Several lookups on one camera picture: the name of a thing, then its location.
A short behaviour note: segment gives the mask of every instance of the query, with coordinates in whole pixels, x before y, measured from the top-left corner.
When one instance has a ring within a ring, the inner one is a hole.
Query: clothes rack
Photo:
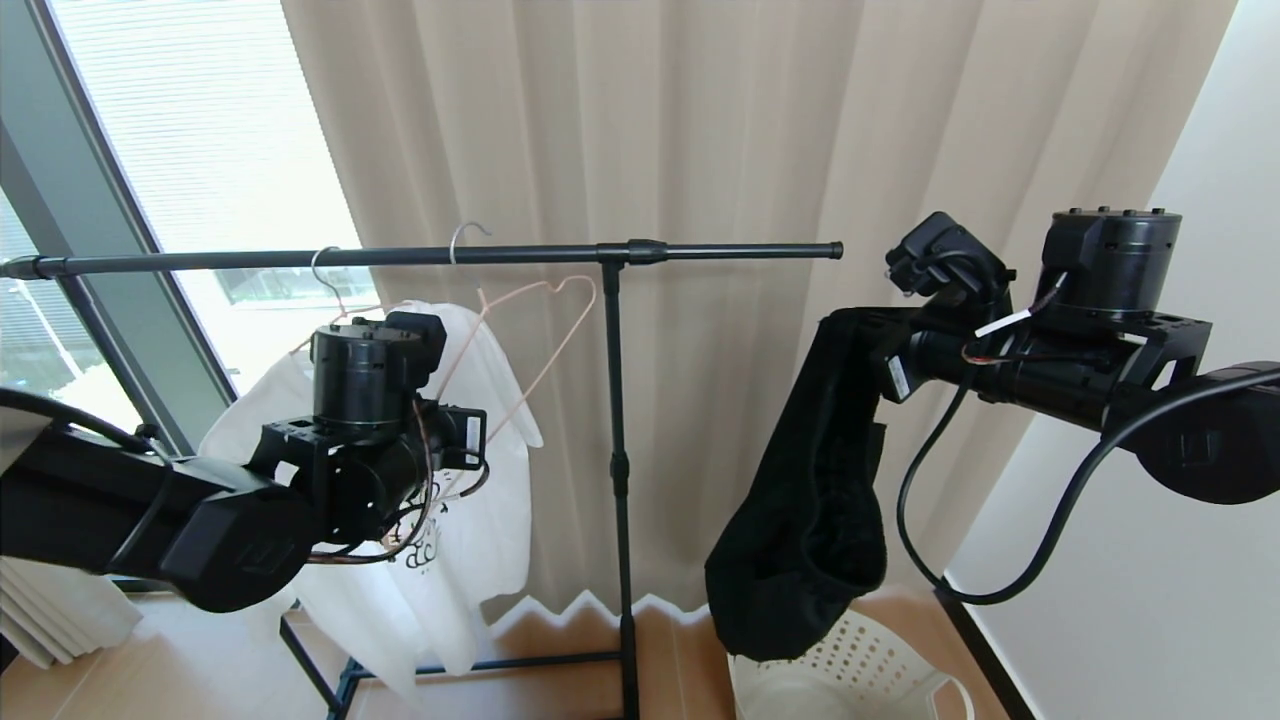
[[[78,299],[86,297],[79,275],[99,273],[166,273],[174,270],[215,270],[234,268],[310,268],[310,266],[383,266],[383,265],[512,265],[536,263],[596,263],[604,290],[605,345],[609,378],[609,420],[613,451],[609,459],[609,478],[613,482],[614,516],[617,524],[618,587],[621,620],[617,651],[586,652],[522,657],[513,660],[481,661],[472,670],[502,670],[568,665],[577,662],[618,661],[622,669],[622,716],[640,717],[640,694],[636,679],[635,618],[631,610],[631,539],[627,525],[627,493],[631,464],[626,451],[622,392],[622,319],[621,275],[627,265],[653,265],[675,260],[781,260],[781,259],[840,259],[844,246],[838,242],[765,243],[765,245],[668,245],[653,240],[596,245],[525,245],[525,246],[465,246],[457,247],[451,259],[447,247],[385,247],[360,250],[269,250],[250,252],[156,252],[108,258],[47,258],[42,255],[18,258],[3,265],[4,277],[33,281],[56,279],[68,291],[77,314],[93,337],[102,337],[99,316],[90,307],[82,307]],[[330,688],[324,675],[311,660],[306,648],[282,618],[280,638],[302,666],[307,678],[324,698],[329,720],[344,720],[356,697],[360,682],[374,675],[355,659],[348,659],[337,688]],[[443,667],[419,667],[419,675],[443,673]]]

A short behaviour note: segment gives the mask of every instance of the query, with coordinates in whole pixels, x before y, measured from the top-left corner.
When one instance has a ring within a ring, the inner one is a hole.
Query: hanger hook
[[[476,228],[477,231],[485,233],[486,236],[493,236],[492,232],[486,231],[484,228],[484,225],[481,225],[480,223],[477,223],[475,220],[467,220],[467,222],[462,223],[461,225],[458,225],[457,228],[454,228],[453,229],[453,238],[449,240],[449,264],[453,265],[454,268],[458,268],[458,259],[454,255],[454,250],[457,250],[457,247],[458,247],[458,238],[462,237],[462,233],[465,233],[467,231],[467,228]],[[476,290],[480,290],[480,283],[477,283],[475,279],[472,279],[470,277],[467,279],[471,279],[471,284],[476,286]]]
[[[343,315],[346,315],[347,314],[347,306],[342,302],[342,293],[338,292],[338,288],[334,287],[333,283],[330,283],[329,281],[321,278],[320,273],[316,272],[316,260],[320,259],[320,255],[323,255],[323,254],[325,254],[325,252],[330,251],[330,250],[338,250],[338,246],[337,245],[330,245],[329,247],[321,247],[320,250],[316,250],[315,255],[311,256],[311,277],[314,277],[317,283],[328,287],[329,291],[333,292],[333,296],[338,300],[338,309],[342,310]]]

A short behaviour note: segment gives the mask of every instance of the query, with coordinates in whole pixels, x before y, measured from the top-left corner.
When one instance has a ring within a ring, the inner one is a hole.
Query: black cloth
[[[884,442],[859,313],[822,320],[751,489],[707,559],[707,600],[724,648],[795,659],[858,596],[884,580],[872,489]]]

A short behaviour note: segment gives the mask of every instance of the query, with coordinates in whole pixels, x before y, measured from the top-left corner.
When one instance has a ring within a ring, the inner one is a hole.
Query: floor
[[[306,719],[325,715],[324,703],[274,637],[205,614],[163,596],[138,600],[145,619],[129,642],[38,670],[20,657],[0,676],[4,720]],[[892,628],[937,667],[969,688],[977,716],[1007,720],[937,601],[928,594],[881,591],[855,609]],[[640,702],[645,717],[731,720],[733,697],[724,652],[710,618],[676,615],[660,602],[636,611]],[[302,614],[291,623],[332,683],[346,656]],[[526,612],[493,641],[489,656],[609,650],[616,620],[598,606],[567,619]],[[361,683],[352,720],[445,717],[525,720],[588,719],[621,712],[617,664],[477,673],[466,678],[422,679],[420,707],[376,682]],[[964,717],[950,688],[938,697],[940,720]]]

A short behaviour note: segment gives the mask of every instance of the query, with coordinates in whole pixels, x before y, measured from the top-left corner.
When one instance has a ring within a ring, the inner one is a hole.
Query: curtain
[[[140,620],[106,578],[0,557],[0,632],[40,667],[120,644]]]
[[[284,0],[365,246],[443,246],[462,220],[493,231],[467,238],[485,243],[845,243],[841,261],[623,273],[635,592],[685,609],[704,601],[701,564],[817,322],[909,302],[883,255],[936,209],[1021,270],[1027,301],[1050,213],[1146,204],[1233,6]],[[475,307],[470,278],[493,296],[570,270],[396,268],[378,282],[387,300]],[[562,295],[493,319],[524,382],[585,302]],[[531,400],[547,447],[527,592],[553,611],[584,588],[617,610],[603,325],[596,314]],[[931,387],[881,411],[890,582],[920,582],[892,503],[948,397]],[[970,401],[934,448],[909,515],[934,569],[1028,419]]]

